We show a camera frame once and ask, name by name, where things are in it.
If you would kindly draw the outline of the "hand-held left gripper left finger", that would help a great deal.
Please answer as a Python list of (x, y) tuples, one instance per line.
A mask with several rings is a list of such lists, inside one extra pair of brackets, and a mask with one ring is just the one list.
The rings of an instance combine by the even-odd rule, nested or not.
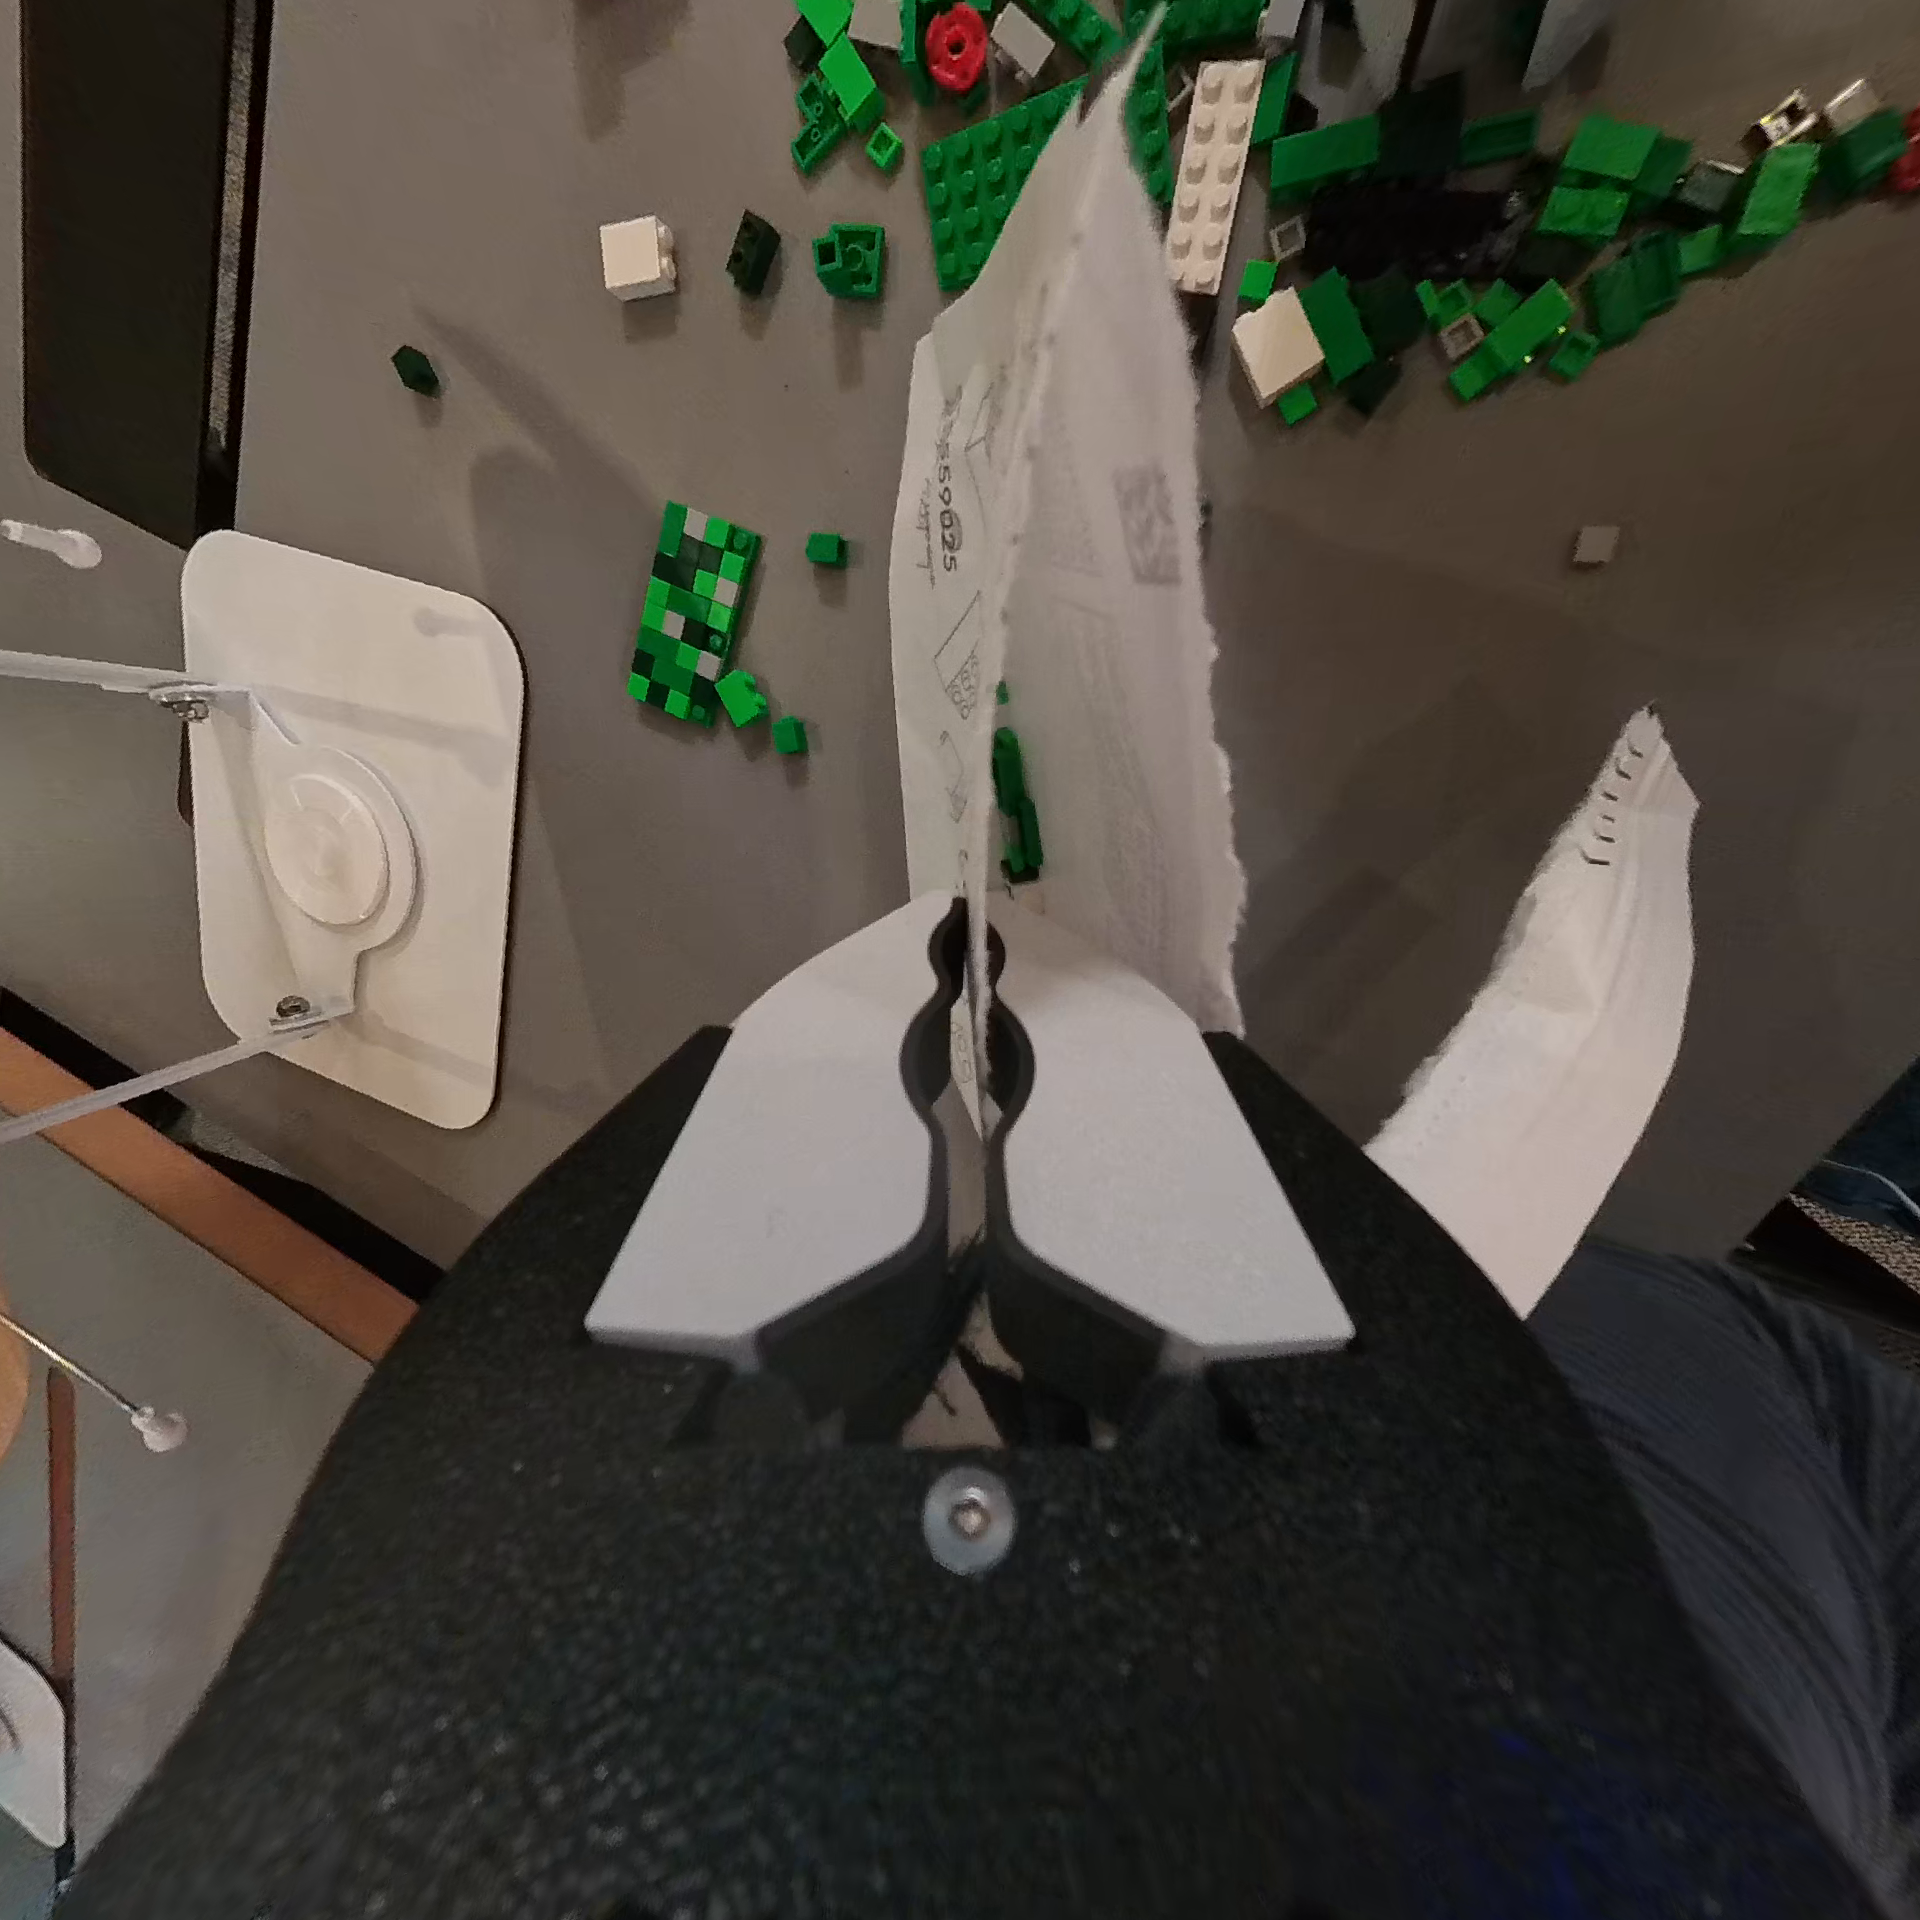
[(920, 895), (733, 1020), (582, 1327), (780, 1378), (811, 1421), (879, 1423), (952, 1340), (935, 1105), (969, 910)]

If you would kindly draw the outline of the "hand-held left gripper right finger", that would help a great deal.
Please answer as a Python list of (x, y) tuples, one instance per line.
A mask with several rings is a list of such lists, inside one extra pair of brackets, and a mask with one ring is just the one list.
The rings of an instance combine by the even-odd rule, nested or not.
[(990, 957), (988, 1298), (1024, 1376), (1124, 1423), (1155, 1380), (1343, 1350), (1352, 1318), (1185, 1010), (1019, 904)]

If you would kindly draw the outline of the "white paper bag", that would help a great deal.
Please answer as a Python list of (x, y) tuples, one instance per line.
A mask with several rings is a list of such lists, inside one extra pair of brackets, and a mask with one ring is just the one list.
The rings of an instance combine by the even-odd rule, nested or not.
[[(891, 634), (907, 877), (967, 903), (950, 1062), (999, 1122), (990, 926), (1047, 917), (1240, 1033), (1246, 877), (1215, 740), (1198, 391), (1159, 209), (1120, 121), (1132, 66), (1059, 130), (980, 278), (909, 372)], [(1045, 872), (1000, 879), (993, 687)], [(1696, 792), (1633, 711), (1549, 840), (1495, 965), (1364, 1148), (1532, 1317), (1665, 1087), (1689, 1008)]]

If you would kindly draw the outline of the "grey desk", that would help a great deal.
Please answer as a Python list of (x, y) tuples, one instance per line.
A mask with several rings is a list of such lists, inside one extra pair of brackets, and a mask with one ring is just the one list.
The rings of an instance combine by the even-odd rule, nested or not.
[[(438, 1263), (693, 1025), (907, 893), (885, 559), (942, 298), (917, 151), (795, 174), (789, 14), (272, 8), (236, 518), (511, 629), (517, 919), (470, 1130), (277, 1062), (203, 1096)], [(782, 232), (758, 298), (743, 207)], [(622, 304), (596, 228), (647, 212), (679, 289)], [(829, 224), (885, 225), (883, 298), (819, 282)], [(1471, 407), (1424, 350), (1376, 415), (1287, 428), (1217, 334), (1199, 421), (1251, 1042), (1367, 1138), (1654, 703), (1699, 798), (1696, 981), (1599, 1230), (1729, 1252), (1916, 1057), (1916, 199), (1812, 209), (1579, 381)], [(753, 726), (628, 695), (670, 497), (764, 538)], [(1608, 567), (1569, 564), (1585, 522), (1623, 529)]]

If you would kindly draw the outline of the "green pixel-pattern brick plate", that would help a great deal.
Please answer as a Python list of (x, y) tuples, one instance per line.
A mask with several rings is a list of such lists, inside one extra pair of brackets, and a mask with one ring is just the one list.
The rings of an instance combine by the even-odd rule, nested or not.
[(687, 726), (728, 720), (716, 680), (736, 646), (761, 559), (761, 535), (685, 501), (663, 505), (630, 650), (628, 695)]

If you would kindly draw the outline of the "grey table with brown edge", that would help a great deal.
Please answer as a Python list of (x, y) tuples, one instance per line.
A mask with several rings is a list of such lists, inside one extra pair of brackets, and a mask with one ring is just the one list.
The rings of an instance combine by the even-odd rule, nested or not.
[(127, 1111), (4, 1145), (4, 1646), (64, 1698), (71, 1848), (148, 1781), (415, 1302)]

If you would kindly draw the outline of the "white metal rod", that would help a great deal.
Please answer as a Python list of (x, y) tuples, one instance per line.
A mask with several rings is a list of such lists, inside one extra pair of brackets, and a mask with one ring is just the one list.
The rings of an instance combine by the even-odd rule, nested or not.
[(225, 713), (243, 726), (243, 732), (279, 740), (287, 746), (296, 745), (296, 735), (249, 685), (199, 679), (185, 669), (4, 649), (3, 679), (67, 682), (124, 692), (127, 696), (135, 695), (145, 703), (165, 708), (190, 726), (206, 725), (212, 713)]
[(348, 998), (335, 998), (332, 1002), (309, 1002), (294, 997), (283, 998), (277, 1008), (272, 1023), (264, 1031), (252, 1036), (249, 1039), (236, 1039), (232, 1045), (217, 1046), (196, 1057), (174, 1062), (155, 1071), (144, 1071), (112, 1082), (107, 1087), (94, 1087), (88, 1093), (72, 1095), (49, 1105), (38, 1105), (35, 1111), (7, 1117), (3, 1122), (3, 1145), (44, 1136), (56, 1126), (88, 1117), (94, 1112), (126, 1108), (126, 1103), (135, 1100), (199, 1081), (200, 1077), (224, 1071), (225, 1066), (247, 1062), (252, 1057), (280, 1053), (287, 1046), (300, 1045), (318, 1036), (320, 1031), (352, 1016), (352, 1012), (355, 1008)]

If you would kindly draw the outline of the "dark blue ribbed shirt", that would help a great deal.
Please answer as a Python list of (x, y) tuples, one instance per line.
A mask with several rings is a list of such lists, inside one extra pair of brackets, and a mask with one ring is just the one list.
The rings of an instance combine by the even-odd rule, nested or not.
[(1878, 1910), (1916, 1914), (1916, 1378), (1740, 1265), (1607, 1239), (1529, 1325), (1744, 1725)]

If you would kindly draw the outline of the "pile of toy bricks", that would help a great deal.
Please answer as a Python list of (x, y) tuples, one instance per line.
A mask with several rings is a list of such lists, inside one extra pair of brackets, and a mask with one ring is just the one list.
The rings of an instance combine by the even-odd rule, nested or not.
[(1263, 162), (1276, 221), (1231, 289), (1231, 350), (1287, 425), (1320, 397), (1371, 415), (1416, 343), (1459, 402), (1535, 367), (1573, 384), (1700, 278), (1774, 252), (1820, 207), (1903, 199), (1885, 184), (1908, 117), (1855, 80), (1796, 88), (1717, 159), (1661, 128), (1589, 111), (1558, 151), (1534, 104), (1468, 113), (1468, 80), (1411, 84), (1422, 5), (973, 5), (983, 80), (937, 92), (920, 66), (931, 5), (799, 1), (782, 33), (795, 78), (790, 159), (844, 148), (905, 162), (878, 60), (950, 128), (919, 152), (935, 280), (967, 292), (1012, 221), (1045, 145), (1120, 64), (1120, 111), (1192, 357), (1225, 289), (1244, 189)]

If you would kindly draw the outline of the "black panel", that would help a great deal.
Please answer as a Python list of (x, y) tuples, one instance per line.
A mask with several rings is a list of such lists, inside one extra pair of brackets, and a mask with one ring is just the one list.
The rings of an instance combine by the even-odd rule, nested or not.
[(192, 543), (217, 496), (231, 54), (224, 1), (19, 7), (23, 447), (166, 543)]

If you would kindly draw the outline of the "white rounded base plate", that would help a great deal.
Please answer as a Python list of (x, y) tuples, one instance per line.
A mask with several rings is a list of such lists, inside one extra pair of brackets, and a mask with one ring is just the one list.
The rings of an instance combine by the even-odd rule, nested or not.
[(193, 541), (183, 669), (200, 983), (239, 1039), (462, 1130), (503, 1020), (523, 666), (459, 591), (253, 535)]

